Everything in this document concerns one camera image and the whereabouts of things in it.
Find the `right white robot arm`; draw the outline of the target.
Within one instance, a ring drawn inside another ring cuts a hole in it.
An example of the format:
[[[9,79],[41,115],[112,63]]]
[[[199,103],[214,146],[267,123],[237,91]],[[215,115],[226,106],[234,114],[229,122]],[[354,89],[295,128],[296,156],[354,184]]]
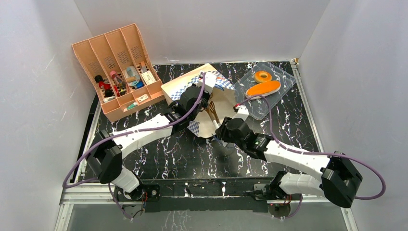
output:
[[[308,194],[350,208],[362,182],[361,174],[345,155],[316,155],[294,147],[283,148],[272,136],[253,132],[241,118],[226,117],[216,129],[216,136],[223,142],[236,144],[251,158],[299,171],[298,174],[280,171],[268,186],[255,187],[253,196],[260,200]]]

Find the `orange fake bread loaf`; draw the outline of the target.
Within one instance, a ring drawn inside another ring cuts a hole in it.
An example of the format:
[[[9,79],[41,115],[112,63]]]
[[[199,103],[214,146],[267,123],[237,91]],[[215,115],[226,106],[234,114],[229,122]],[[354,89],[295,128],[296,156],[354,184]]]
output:
[[[264,83],[259,83],[249,88],[245,96],[246,98],[259,99],[261,96],[266,97],[280,90],[281,83],[277,80],[272,80]]]

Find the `clear plastic tray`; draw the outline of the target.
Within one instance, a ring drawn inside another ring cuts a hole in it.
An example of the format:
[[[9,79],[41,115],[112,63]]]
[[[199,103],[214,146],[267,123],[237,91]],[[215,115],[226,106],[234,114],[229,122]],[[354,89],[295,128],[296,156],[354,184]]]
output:
[[[234,83],[235,100],[243,102],[249,115],[262,120],[296,83],[295,77],[269,63],[250,64]]]

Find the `fake donut bread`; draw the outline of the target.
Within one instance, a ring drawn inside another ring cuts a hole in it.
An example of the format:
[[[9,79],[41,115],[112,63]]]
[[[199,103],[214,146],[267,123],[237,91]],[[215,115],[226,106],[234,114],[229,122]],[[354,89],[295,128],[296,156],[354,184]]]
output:
[[[272,80],[272,75],[266,71],[258,71],[254,74],[256,83],[264,83]]]

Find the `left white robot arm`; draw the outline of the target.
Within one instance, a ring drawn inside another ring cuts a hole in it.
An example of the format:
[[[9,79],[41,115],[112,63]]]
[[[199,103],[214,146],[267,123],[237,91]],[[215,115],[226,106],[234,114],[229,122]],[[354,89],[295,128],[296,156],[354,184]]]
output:
[[[187,128],[198,113],[208,106],[213,88],[204,83],[193,84],[185,89],[178,100],[152,119],[121,134],[100,132],[101,140],[86,158],[99,182],[115,185],[131,201],[140,200],[146,187],[135,173],[122,165],[123,158],[128,152]]]

